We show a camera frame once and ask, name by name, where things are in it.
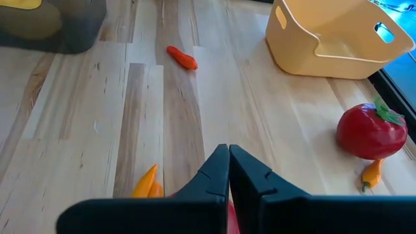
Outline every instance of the toy tomato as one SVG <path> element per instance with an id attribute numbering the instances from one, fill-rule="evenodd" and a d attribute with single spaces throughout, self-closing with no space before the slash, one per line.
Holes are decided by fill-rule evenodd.
<path id="1" fill-rule="evenodd" d="M 347 110 L 339 120 L 337 141 L 347 152 L 362 159 L 383 159 L 396 153 L 408 135 L 402 115 L 380 99 Z"/>

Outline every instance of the toy carrot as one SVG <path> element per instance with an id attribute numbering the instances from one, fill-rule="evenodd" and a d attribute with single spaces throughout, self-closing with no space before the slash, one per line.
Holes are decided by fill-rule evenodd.
<path id="1" fill-rule="evenodd" d="M 156 172 L 157 164 L 153 165 L 137 183 L 133 195 L 131 195 L 132 198 L 147 198 L 149 196 L 150 189 L 155 182 Z"/>
<path id="2" fill-rule="evenodd" d="M 163 187 L 160 183 L 154 182 L 149 192 L 149 198 L 163 198 Z"/>
<path id="3" fill-rule="evenodd" d="M 172 58 L 174 58 L 180 65 L 182 65 L 182 67 L 189 70 L 198 69 L 198 64 L 196 63 L 195 59 L 192 56 L 182 53 L 180 50 L 178 50 L 178 48 L 174 46 L 168 46 L 166 51 Z"/>
<path id="4" fill-rule="evenodd" d="M 365 192 L 365 189 L 371 189 L 376 186 L 382 179 L 382 166 L 384 159 L 376 159 L 370 164 L 370 166 L 364 169 L 363 174 L 361 175 L 361 181 L 363 182 L 362 191 Z"/>

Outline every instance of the light wood surface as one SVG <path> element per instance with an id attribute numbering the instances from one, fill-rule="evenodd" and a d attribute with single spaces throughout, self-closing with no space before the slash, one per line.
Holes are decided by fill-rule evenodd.
<path id="1" fill-rule="evenodd" d="M 169 195 L 217 144 L 239 144 L 312 194 L 360 195 L 369 162 L 342 152 L 342 113 L 368 81 L 289 75 L 265 42 L 271 5 L 245 0 L 108 0 L 80 55 L 0 48 L 0 233 L 53 233 L 89 198 L 129 196 L 159 164 Z M 177 46 L 198 61 L 185 71 Z M 412 141 L 365 195 L 416 194 Z"/>

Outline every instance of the basket handle hole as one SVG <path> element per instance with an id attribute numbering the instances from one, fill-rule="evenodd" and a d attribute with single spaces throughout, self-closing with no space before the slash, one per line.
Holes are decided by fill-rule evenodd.
<path id="1" fill-rule="evenodd" d="M 276 8 L 276 16 L 277 16 L 277 18 L 279 20 L 279 23 L 280 23 L 281 28 L 282 29 L 286 29 L 287 20 L 286 20 L 285 14 L 281 11 L 280 6 L 278 6 Z"/>
<path id="2" fill-rule="evenodd" d="M 374 30 L 376 31 L 377 35 L 383 40 L 385 43 L 391 43 L 395 40 L 395 36 L 384 23 L 378 22 L 374 26 Z"/>

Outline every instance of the orange toy pepper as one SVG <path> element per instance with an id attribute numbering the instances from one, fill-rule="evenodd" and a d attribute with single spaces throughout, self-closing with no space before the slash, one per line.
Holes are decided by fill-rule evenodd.
<path id="1" fill-rule="evenodd" d="M 163 198 L 163 187 L 160 183 L 154 182 L 149 192 L 149 198 Z"/>
<path id="2" fill-rule="evenodd" d="M 137 183 L 136 188 L 133 191 L 132 198 L 147 198 L 150 193 L 150 189 L 155 182 L 157 172 L 157 164 L 153 165 L 142 179 Z"/>
<path id="3" fill-rule="evenodd" d="M 182 53 L 178 48 L 174 46 L 168 46 L 166 51 L 172 58 L 174 58 L 182 67 L 189 69 L 189 70 L 196 70 L 198 69 L 198 64 L 195 61 L 195 58 L 192 56 L 186 55 Z"/>
<path id="4" fill-rule="evenodd" d="M 382 180 L 382 166 L 384 159 L 376 159 L 370 164 L 370 166 L 364 169 L 361 175 L 361 181 L 363 183 L 362 191 L 365 192 L 365 189 L 371 189 L 376 186 L 380 180 Z"/>

